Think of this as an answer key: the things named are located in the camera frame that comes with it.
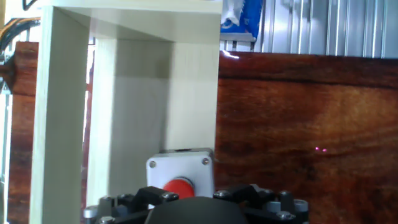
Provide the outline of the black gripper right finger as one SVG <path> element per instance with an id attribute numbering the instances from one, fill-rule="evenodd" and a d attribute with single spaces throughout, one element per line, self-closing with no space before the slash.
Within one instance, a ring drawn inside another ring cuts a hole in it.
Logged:
<path id="1" fill-rule="evenodd" d="M 288 191 L 275 193 L 256 184 L 241 184 L 218 190 L 213 198 L 237 205 L 249 224 L 308 224 L 308 202 Z"/>

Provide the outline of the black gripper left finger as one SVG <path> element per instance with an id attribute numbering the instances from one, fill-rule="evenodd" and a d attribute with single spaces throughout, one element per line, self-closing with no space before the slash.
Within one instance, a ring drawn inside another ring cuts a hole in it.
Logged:
<path id="1" fill-rule="evenodd" d="M 141 224 L 147 220 L 150 205 L 163 205 L 179 199 L 178 194 L 157 187 L 144 187 L 136 194 L 101 197 L 97 205 L 83 211 L 85 224 Z"/>

